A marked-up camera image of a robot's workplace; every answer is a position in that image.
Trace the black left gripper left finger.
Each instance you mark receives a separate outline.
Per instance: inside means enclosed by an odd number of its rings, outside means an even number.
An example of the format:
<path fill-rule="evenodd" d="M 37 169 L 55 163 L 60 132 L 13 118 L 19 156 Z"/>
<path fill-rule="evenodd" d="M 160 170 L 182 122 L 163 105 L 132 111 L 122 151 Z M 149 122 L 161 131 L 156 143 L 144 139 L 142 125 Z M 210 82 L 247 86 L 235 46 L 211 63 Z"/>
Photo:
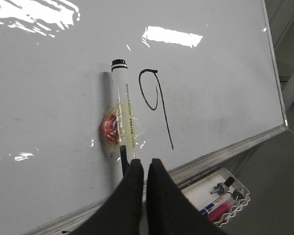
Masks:
<path fill-rule="evenodd" d="M 138 235 L 142 213 L 144 170 L 131 161 L 125 176 L 108 200 L 72 235 Z"/>

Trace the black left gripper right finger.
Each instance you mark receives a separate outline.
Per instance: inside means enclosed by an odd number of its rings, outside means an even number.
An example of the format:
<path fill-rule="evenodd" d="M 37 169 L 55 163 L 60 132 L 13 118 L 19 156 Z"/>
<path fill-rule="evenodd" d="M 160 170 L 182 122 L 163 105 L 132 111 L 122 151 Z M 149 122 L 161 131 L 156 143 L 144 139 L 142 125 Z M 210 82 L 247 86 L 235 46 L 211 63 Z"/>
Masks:
<path fill-rule="evenodd" d="M 147 222 L 150 235 L 224 235 L 191 204 L 173 182 L 160 159 L 147 177 Z"/>

